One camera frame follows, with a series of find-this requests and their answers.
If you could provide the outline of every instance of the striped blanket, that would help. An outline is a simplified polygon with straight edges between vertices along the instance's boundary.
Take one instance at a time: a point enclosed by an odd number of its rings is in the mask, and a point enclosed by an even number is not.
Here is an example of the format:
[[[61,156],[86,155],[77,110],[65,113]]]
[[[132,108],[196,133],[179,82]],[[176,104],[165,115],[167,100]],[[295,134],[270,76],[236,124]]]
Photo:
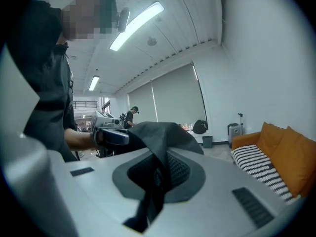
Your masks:
[[[238,167],[249,175],[267,185],[280,196],[286,204],[292,204],[300,198],[293,197],[279,173],[267,157],[256,145],[244,146],[232,151],[233,159]]]

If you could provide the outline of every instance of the white ceiling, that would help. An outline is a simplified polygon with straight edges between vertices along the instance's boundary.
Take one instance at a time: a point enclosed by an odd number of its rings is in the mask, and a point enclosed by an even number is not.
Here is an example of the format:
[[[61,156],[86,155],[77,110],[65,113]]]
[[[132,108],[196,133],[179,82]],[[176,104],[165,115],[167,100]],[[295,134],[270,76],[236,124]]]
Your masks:
[[[63,8],[72,0],[49,1],[52,7]],[[162,4],[164,11],[142,26],[116,52],[110,50],[110,45],[119,34],[117,30],[106,39],[69,43],[67,55],[74,74],[75,95],[88,93],[94,75],[100,76],[96,93],[104,96],[116,93],[144,71],[155,69],[161,61],[195,45],[221,38],[218,0],[117,0],[117,5],[119,11],[129,7],[130,22],[155,1]],[[155,46],[147,45],[149,37],[157,39]]]

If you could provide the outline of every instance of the man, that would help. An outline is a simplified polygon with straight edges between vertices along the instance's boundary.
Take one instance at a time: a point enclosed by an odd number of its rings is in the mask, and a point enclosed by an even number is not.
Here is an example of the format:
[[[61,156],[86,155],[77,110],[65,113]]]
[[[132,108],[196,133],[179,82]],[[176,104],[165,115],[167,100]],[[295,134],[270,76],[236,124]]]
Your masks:
[[[130,129],[132,126],[135,126],[136,124],[133,123],[133,115],[135,113],[138,113],[138,107],[134,106],[130,111],[128,111],[124,118],[124,128]]]
[[[64,9],[31,1],[7,39],[13,60],[39,96],[24,133],[60,152],[64,161],[76,160],[71,150],[95,148],[102,141],[74,131],[67,41],[91,38],[95,29],[110,32],[116,16],[116,0],[75,0]]]

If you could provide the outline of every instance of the ceiling light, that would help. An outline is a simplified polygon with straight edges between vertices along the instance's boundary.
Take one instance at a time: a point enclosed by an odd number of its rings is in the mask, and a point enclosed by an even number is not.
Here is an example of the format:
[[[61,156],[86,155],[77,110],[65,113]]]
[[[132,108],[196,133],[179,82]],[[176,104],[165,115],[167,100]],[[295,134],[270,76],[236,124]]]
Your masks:
[[[194,66],[192,66],[192,67],[193,67],[193,70],[194,70],[194,74],[196,75],[196,78],[197,78],[197,80],[198,80],[198,76],[197,76],[196,69],[195,69],[195,67],[194,67]]]
[[[155,17],[158,13],[162,12],[164,8],[160,2],[155,2],[149,6],[146,10],[140,13],[136,18],[134,18],[127,26],[123,33],[120,33],[115,41],[112,43],[110,49],[118,51],[119,48],[136,32],[142,25],[144,25],[148,20]]]
[[[98,76],[94,76],[93,79],[92,79],[92,82],[90,84],[90,88],[89,90],[94,90],[94,87],[96,86],[98,80],[99,80],[100,77]]]

